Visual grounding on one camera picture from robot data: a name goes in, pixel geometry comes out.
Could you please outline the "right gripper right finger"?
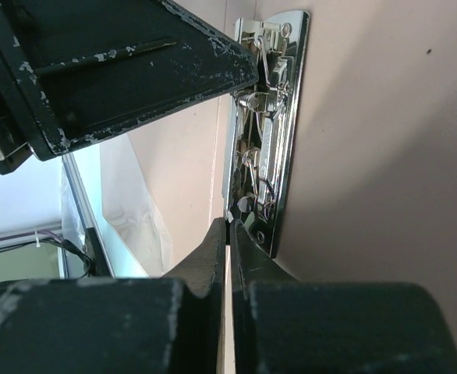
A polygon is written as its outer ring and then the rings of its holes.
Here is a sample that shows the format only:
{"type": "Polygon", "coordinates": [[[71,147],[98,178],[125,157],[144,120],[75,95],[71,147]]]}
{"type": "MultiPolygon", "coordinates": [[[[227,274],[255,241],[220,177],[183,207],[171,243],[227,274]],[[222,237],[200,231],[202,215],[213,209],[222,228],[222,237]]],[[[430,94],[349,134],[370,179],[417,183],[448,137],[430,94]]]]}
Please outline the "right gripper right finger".
{"type": "Polygon", "coordinates": [[[457,373],[432,296],[411,283],[299,281],[231,223],[238,373],[457,373]]]}

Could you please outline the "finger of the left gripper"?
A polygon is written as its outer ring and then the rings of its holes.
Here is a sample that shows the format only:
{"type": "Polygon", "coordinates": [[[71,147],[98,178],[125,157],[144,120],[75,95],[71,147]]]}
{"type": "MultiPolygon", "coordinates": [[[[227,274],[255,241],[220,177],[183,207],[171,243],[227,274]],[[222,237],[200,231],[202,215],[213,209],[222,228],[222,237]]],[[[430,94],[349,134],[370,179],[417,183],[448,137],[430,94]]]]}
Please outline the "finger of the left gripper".
{"type": "Polygon", "coordinates": [[[173,1],[0,1],[0,162],[42,161],[258,80],[173,1]]]}

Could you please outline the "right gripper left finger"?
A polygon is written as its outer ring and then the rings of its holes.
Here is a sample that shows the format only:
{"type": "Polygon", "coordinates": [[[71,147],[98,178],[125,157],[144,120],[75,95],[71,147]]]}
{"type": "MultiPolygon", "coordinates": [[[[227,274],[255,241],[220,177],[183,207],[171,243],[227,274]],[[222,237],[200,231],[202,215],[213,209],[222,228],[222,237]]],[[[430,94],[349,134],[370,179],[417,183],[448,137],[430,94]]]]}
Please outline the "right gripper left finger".
{"type": "Polygon", "coordinates": [[[214,373],[226,223],[159,278],[20,280],[0,294],[0,373],[214,373]]]}

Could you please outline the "metal folder clip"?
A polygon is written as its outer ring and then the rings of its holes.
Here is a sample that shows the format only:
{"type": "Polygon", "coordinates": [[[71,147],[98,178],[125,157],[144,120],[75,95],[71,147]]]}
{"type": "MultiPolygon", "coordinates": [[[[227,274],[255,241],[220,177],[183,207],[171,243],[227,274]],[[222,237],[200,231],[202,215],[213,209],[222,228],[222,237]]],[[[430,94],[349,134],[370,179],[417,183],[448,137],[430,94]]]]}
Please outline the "metal folder clip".
{"type": "Polygon", "coordinates": [[[222,197],[228,220],[276,257],[299,109],[311,14],[280,12],[266,20],[240,18],[235,40],[257,63],[257,83],[230,99],[222,197]]]}

